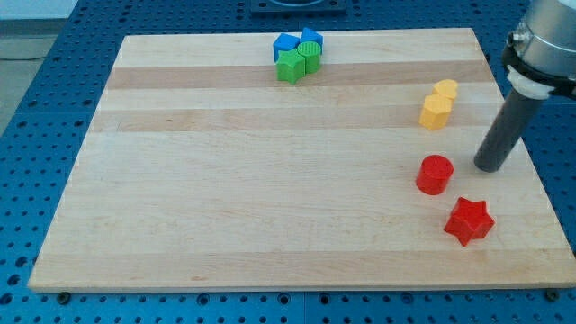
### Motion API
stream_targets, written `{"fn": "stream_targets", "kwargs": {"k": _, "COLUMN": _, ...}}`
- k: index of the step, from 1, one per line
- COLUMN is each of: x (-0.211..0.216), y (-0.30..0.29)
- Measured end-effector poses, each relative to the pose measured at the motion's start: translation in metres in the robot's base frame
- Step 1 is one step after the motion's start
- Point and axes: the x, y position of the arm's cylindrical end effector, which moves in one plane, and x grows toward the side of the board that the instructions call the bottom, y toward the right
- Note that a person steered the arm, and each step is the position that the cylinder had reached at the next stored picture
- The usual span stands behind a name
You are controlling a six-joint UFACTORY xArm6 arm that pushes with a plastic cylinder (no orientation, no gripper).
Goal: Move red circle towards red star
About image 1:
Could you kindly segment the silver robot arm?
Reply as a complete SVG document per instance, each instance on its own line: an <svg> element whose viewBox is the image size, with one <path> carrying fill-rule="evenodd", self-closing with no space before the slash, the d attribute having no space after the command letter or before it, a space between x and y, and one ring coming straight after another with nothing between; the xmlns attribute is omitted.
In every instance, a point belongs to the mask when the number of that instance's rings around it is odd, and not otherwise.
<svg viewBox="0 0 576 324"><path fill-rule="evenodd" d="M507 37L502 65L523 96L575 98L575 0L533 0Z"/></svg>

